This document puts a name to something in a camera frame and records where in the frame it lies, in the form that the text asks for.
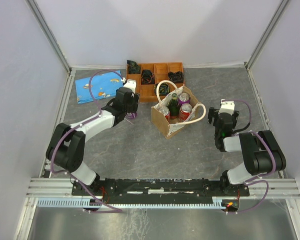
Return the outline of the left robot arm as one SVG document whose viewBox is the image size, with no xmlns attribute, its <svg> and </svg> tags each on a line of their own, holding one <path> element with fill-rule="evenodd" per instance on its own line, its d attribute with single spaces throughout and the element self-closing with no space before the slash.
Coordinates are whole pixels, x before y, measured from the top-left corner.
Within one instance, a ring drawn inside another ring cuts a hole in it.
<svg viewBox="0 0 300 240">
<path fill-rule="evenodd" d="M 115 97 L 91 117 L 72 125 L 58 124 L 46 151 L 46 158 L 51 161 L 51 172 L 67 173 L 89 195 L 97 194 L 101 187 L 100 176 L 84 163 L 85 143 L 122 122 L 127 114 L 135 114 L 138 102 L 138 93 L 121 87 L 116 90 Z"/>
</svg>

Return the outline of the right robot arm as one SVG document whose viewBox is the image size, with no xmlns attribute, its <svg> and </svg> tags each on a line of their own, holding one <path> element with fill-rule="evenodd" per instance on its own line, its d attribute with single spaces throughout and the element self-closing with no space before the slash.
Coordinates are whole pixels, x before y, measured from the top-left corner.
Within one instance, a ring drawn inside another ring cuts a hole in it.
<svg viewBox="0 0 300 240">
<path fill-rule="evenodd" d="M 270 130 L 258 133 L 235 129 L 239 111 L 234 107 L 210 107 L 208 123 L 215 127 L 215 146 L 220 152 L 241 152 L 243 163 L 222 173 L 218 188 L 224 195 L 243 189 L 245 183 L 268 176 L 286 168 L 285 156 Z"/>
</svg>

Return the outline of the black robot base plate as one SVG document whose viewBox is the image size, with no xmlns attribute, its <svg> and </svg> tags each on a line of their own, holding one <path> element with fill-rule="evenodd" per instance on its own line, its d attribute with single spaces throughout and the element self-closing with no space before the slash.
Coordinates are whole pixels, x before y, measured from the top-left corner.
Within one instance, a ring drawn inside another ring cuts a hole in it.
<svg viewBox="0 0 300 240">
<path fill-rule="evenodd" d="M 243 184 L 232 185 L 220 180 L 199 179 L 114 179 L 97 180 L 84 189 L 75 182 L 73 196 L 92 193 L 108 204 L 210 204 L 213 197 L 248 197 L 249 189 Z"/>
</svg>

